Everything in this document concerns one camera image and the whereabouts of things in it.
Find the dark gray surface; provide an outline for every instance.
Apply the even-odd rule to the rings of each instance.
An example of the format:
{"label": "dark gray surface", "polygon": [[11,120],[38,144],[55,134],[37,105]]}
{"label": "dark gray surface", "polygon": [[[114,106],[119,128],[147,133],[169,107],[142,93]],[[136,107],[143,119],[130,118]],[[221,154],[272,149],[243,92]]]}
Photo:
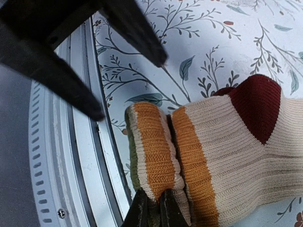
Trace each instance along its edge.
{"label": "dark gray surface", "polygon": [[0,65],[0,226],[38,227],[28,159],[31,81]]}

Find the ribbed knit fabric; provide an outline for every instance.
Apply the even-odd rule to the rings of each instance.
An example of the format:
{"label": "ribbed knit fabric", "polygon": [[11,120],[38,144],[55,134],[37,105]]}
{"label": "ribbed knit fabric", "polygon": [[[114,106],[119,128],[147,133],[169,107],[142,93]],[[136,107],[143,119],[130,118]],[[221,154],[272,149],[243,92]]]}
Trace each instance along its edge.
{"label": "ribbed knit fabric", "polygon": [[[179,206],[184,216],[191,211],[192,226],[228,227],[259,205],[302,196],[303,100],[285,98],[262,75],[215,95],[171,116],[190,209],[185,202]],[[159,201],[180,178],[164,114],[153,104],[136,103],[126,116],[134,136],[129,139],[135,189]]]}

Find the sock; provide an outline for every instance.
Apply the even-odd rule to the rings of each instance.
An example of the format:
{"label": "sock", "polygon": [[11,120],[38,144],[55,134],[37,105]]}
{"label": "sock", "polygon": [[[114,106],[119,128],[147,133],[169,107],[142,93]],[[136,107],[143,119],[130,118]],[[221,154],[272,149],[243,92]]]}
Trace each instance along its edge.
{"label": "sock", "polygon": [[[228,227],[257,206],[303,195],[303,100],[285,98],[280,86],[262,75],[216,95],[173,112],[177,156],[172,147],[160,144],[168,128],[159,117],[161,110],[148,103],[127,110],[128,116],[136,116],[136,121],[131,117],[127,121],[129,132],[145,132],[149,141],[133,138],[131,172],[149,166],[154,173],[166,163],[175,164],[175,159],[182,169],[145,172],[148,181],[139,178],[138,187],[147,191],[143,185],[152,183],[159,189],[154,194],[157,201],[165,188],[172,187],[171,179],[184,176],[189,208],[183,210],[190,210],[192,226],[197,227]],[[159,128],[152,132],[148,127],[154,125]],[[168,143],[171,136],[166,132]],[[151,149],[151,143],[159,147]]]}

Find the floral tablecloth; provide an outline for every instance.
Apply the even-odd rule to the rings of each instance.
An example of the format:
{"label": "floral tablecloth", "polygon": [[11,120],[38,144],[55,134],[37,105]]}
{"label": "floral tablecloth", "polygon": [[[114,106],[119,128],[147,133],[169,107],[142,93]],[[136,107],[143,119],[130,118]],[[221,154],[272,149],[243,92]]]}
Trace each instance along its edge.
{"label": "floral tablecloth", "polygon": [[[132,194],[124,112],[148,101],[166,113],[261,73],[286,97],[303,97],[301,0],[138,0],[169,54],[154,67],[100,15],[93,17],[107,106]],[[234,227],[303,227],[303,203],[259,207]]]}

